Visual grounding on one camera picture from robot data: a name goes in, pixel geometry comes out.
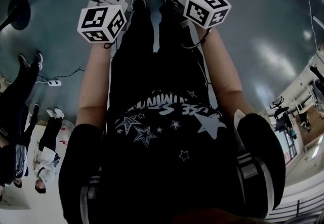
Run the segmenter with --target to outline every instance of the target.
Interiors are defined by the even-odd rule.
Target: star print
[[[155,136],[153,133],[150,132],[150,127],[147,127],[145,129],[141,129],[139,127],[134,127],[134,128],[138,133],[137,137],[134,139],[134,142],[142,141],[145,147],[148,147],[150,143],[150,139],[157,138],[157,136]]]
[[[170,127],[173,127],[174,129],[178,129],[181,127],[180,122],[172,120],[172,124],[170,125]]]
[[[137,120],[135,120],[137,115],[134,115],[132,117],[124,117],[124,120],[115,128],[117,129],[118,127],[124,125],[125,127],[125,133],[126,135],[128,134],[128,132],[130,131],[130,128],[132,127],[132,125],[135,125],[135,124],[141,124],[140,122],[138,122]]]
[[[140,119],[145,118],[144,113],[140,113],[139,115],[137,115],[137,117]]]
[[[185,161],[186,159],[189,159],[188,151],[182,151],[181,150],[181,154],[179,155],[179,157],[182,159],[182,161]]]
[[[201,128],[199,129],[198,133],[203,131],[207,131],[208,134],[215,140],[217,138],[217,131],[219,127],[226,128],[226,125],[219,120],[219,114],[215,113],[210,115],[209,117],[196,114],[196,118],[201,123]]]
[[[197,97],[197,98],[198,98],[198,96],[196,96],[196,95],[194,94],[194,91],[192,91],[192,92],[188,91],[188,93],[189,93],[189,95],[190,95],[192,98],[194,98],[194,97]]]

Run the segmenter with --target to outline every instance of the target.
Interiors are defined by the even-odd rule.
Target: white marker cube
[[[77,31],[88,42],[114,42],[126,17],[122,6],[84,8],[81,10]]]
[[[224,22],[231,7],[227,0],[187,0],[183,15],[208,29]]]

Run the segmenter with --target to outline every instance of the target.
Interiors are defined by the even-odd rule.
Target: equipment
[[[183,27],[188,19],[204,29],[222,23],[231,5],[227,0],[172,0]],[[114,43],[127,20],[126,0],[90,0],[82,9],[77,31],[88,42]]]

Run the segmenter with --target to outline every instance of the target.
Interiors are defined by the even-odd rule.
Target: black stand
[[[30,6],[28,0],[11,0],[8,5],[8,17],[0,25],[0,31],[11,24],[16,30],[27,27],[30,19]]]

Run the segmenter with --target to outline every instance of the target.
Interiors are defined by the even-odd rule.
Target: person
[[[64,113],[58,109],[54,109],[55,113],[48,109],[47,113],[50,119],[42,138],[40,139],[38,150],[35,152],[33,161],[33,170],[35,170],[35,190],[40,193],[46,193],[45,183],[52,182],[55,175],[55,167],[60,158],[56,151],[56,136],[59,133]]]
[[[30,65],[18,56],[20,69],[15,81],[0,96],[0,185],[9,185],[16,176],[16,145],[21,139],[21,121],[24,105],[43,68],[41,52],[35,53]]]
[[[215,28],[201,45],[219,105],[217,110],[210,106],[203,56],[198,48],[187,49],[194,46],[190,29],[182,28],[174,8],[167,0],[159,9],[160,47],[154,53],[146,2],[132,1],[131,24],[111,62],[108,112],[110,49],[92,46],[59,175],[68,223],[85,223],[80,191],[99,169],[93,222],[250,223],[255,220],[242,217],[265,218],[272,206],[250,199],[259,195],[255,191],[242,192],[236,132],[271,173],[267,180],[274,196],[264,190],[262,196],[273,199],[274,207],[280,203],[286,168],[280,143],[246,101]],[[206,30],[195,28],[203,39]],[[244,117],[236,128],[237,115]],[[254,175],[253,170],[246,178]],[[247,207],[251,201],[254,207]]]
[[[30,124],[29,124],[28,128],[25,130],[26,120],[27,120],[27,116],[29,114],[29,107],[27,105],[25,105],[25,107],[24,107],[21,128],[25,131],[22,134],[20,144],[16,145],[16,160],[17,160],[16,177],[15,177],[13,183],[17,188],[22,188],[22,179],[21,178],[23,176],[29,175],[29,170],[28,170],[28,166],[27,166],[27,153],[28,153],[28,148],[29,148],[32,132],[35,129],[35,126],[37,124],[38,112],[39,112],[39,105],[35,104],[33,115],[30,119]]]

